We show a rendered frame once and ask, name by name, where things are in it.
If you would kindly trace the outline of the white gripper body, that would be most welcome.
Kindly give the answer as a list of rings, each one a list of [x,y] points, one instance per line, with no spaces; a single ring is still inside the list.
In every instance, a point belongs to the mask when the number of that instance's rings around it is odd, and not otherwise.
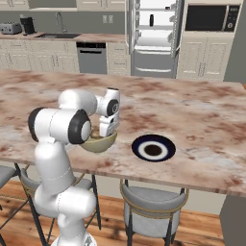
[[[117,128],[117,125],[101,124],[99,134],[101,137],[107,137],[111,135],[116,128]]]

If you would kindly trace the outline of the olive green bowl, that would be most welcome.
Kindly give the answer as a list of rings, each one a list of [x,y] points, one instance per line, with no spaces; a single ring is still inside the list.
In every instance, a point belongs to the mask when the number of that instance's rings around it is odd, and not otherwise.
[[[81,144],[81,147],[92,153],[103,153],[106,152],[115,142],[117,137],[117,131],[114,131],[111,135],[107,137],[99,137],[89,139]]]

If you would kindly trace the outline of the silver fridge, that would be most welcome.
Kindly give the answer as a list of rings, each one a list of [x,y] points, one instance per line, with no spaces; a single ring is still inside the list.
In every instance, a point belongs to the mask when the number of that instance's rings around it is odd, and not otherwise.
[[[185,0],[128,0],[131,75],[175,78]],[[150,14],[154,26],[149,26]]]

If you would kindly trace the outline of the blue and white plate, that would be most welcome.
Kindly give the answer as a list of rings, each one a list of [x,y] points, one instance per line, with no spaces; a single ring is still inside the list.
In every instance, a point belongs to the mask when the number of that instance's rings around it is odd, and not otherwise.
[[[142,160],[160,162],[171,159],[176,153],[176,146],[162,135],[141,135],[132,143],[132,151]]]

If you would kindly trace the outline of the grey cushioned bar stool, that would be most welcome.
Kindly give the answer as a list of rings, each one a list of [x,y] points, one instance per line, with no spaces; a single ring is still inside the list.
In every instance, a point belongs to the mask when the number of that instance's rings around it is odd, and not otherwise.
[[[35,224],[37,227],[37,232],[38,232],[41,244],[42,246],[51,246],[51,244],[49,243],[49,239],[50,239],[51,232],[53,230],[53,226],[54,226],[56,218],[52,219],[48,237],[45,237],[43,230],[41,228],[41,225],[40,225],[39,214],[37,213],[34,202],[33,202],[35,191],[37,187],[39,186],[39,182],[33,181],[28,177],[28,174],[27,174],[28,168],[29,166],[26,165],[24,168],[20,170],[20,181],[26,193],[26,196],[27,196],[30,208],[31,208],[31,212],[35,220]],[[86,190],[93,189],[93,193],[95,194],[95,197],[98,197],[97,184],[96,184],[96,179],[94,175],[91,176],[91,180],[88,180],[88,179],[85,179],[84,174],[82,174],[79,178],[75,180],[74,185],[77,187],[84,188]]]
[[[0,189],[11,179],[12,177],[16,176],[16,170],[12,167],[0,165]],[[0,234],[0,244],[2,246],[6,246],[6,243]]]
[[[164,246],[170,246],[174,242],[181,209],[187,202],[189,189],[182,188],[176,193],[129,186],[127,180],[121,180],[119,187],[124,199],[127,246],[133,246],[134,234],[162,238]]]

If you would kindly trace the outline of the grey dishwasher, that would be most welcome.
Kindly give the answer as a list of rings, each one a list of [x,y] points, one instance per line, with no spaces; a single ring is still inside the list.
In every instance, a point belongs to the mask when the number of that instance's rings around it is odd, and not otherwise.
[[[81,73],[106,74],[107,51],[105,42],[77,42]]]

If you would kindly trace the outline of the beige lower cupboard run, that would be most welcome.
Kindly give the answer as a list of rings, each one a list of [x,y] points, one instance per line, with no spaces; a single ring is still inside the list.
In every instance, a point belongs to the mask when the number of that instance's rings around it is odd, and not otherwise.
[[[0,69],[81,73],[80,41],[0,39]],[[131,57],[123,42],[106,43],[108,75],[130,75]]]

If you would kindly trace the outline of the dark sink basin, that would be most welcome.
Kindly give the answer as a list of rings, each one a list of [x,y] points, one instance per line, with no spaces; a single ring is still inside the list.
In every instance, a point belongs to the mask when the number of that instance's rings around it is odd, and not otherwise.
[[[80,34],[42,34],[36,36],[36,38],[75,38],[78,37]]]

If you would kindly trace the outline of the silver tap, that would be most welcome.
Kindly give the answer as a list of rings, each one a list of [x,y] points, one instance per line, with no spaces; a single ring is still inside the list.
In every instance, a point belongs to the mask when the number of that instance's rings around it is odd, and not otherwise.
[[[57,25],[61,28],[61,32],[63,34],[66,34],[67,30],[63,24],[62,14],[60,12],[56,12],[56,21],[57,21]]]

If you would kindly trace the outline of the beige tall cupboard unit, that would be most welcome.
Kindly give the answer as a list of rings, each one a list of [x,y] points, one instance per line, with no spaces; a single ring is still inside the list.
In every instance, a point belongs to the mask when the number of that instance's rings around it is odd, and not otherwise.
[[[177,79],[223,81],[244,0],[186,0]],[[240,10],[233,32],[186,31],[187,6],[239,5]]]

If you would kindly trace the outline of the black coffee machine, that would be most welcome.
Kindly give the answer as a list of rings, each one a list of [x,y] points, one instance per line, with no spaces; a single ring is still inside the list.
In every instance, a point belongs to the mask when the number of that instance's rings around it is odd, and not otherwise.
[[[34,22],[33,22],[33,19],[31,17],[21,17],[20,23],[24,28],[24,34],[26,36],[32,35],[36,32],[35,27],[34,27]]]

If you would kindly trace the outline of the silver toaster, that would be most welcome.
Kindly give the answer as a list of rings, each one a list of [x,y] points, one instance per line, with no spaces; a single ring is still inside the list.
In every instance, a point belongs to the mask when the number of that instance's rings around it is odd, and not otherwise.
[[[16,35],[22,32],[22,28],[17,22],[4,22],[0,24],[0,32],[3,35]]]

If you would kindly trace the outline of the black microwave oven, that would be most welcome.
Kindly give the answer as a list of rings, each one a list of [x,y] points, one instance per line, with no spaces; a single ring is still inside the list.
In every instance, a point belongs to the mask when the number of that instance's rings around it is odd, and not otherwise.
[[[186,31],[233,32],[239,14],[239,5],[195,5],[187,6]]]

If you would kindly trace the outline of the beige wall cupboard run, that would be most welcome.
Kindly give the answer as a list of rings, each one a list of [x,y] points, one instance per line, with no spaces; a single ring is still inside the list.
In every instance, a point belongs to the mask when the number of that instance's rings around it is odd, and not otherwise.
[[[124,12],[128,0],[75,0],[74,7],[36,7],[36,0],[0,0],[0,11]]]

